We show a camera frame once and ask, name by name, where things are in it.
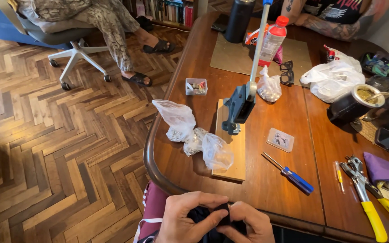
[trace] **black thermos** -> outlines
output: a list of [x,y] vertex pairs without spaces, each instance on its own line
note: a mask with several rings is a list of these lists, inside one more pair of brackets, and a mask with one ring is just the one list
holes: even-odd
[[240,43],[246,35],[255,0],[233,0],[224,38],[231,43]]

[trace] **wooden board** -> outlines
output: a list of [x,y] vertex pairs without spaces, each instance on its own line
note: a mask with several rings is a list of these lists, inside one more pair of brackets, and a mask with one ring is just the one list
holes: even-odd
[[229,108],[223,105],[223,100],[219,99],[217,106],[216,135],[224,139],[232,149],[233,165],[228,169],[214,169],[211,171],[213,176],[219,176],[231,180],[246,180],[246,126],[240,124],[241,132],[238,135],[229,135],[227,131],[221,128],[222,122],[227,120]]

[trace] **bottle cap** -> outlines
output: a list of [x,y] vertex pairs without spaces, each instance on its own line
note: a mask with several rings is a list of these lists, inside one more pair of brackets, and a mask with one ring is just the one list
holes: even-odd
[[289,23],[288,17],[285,16],[278,16],[276,19],[276,24],[280,26],[286,26],[287,23]]

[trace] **chair caster wheel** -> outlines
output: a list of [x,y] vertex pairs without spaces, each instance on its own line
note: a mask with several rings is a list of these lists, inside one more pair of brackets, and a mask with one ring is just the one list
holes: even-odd
[[111,82],[112,81],[111,77],[109,77],[109,75],[105,75],[105,81],[106,82]]
[[51,60],[49,61],[49,63],[50,63],[51,66],[54,67],[54,68],[59,67],[59,64],[58,64],[57,61],[55,61],[54,59],[51,59]]
[[70,85],[68,85],[67,83],[62,83],[62,84],[61,84],[61,88],[62,88],[63,90],[71,90]]

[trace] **white chair base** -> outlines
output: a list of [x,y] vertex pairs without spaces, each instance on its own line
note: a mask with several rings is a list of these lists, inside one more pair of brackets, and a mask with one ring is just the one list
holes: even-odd
[[85,47],[84,46],[84,44],[85,44],[84,39],[80,39],[79,43],[77,43],[75,41],[71,41],[70,43],[73,46],[73,49],[63,51],[63,52],[58,52],[58,53],[51,54],[51,55],[47,56],[53,67],[58,66],[57,62],[55,62],[55,60],[54,60],[55,58],[70,57],[70,60],[68,61],[67,65],[66,65],[66,67],[65,67],[65,69],[62,72],[62,75],[60,77],[61,86],[64,90],[70,89],[70,86],[67,84],[68,74],[70,73],[70,71],[73,69],[74,65],[76,64],[76,62],[80,58],[85,59],[87,62],[89,62],[90,64],[95,66],[95,68],[100,70],[100,72],[102,72],[105,75],[105,81],[110,82],[110,77],[109,77],[108,73],[106,72],[106,70],[104,70],[102,67],[100,67],[99,64],[97,64],[92,58],[90,58],[88,56],[88,54],[90,54],[90,53],[109,51],[109,48],[107,46]]

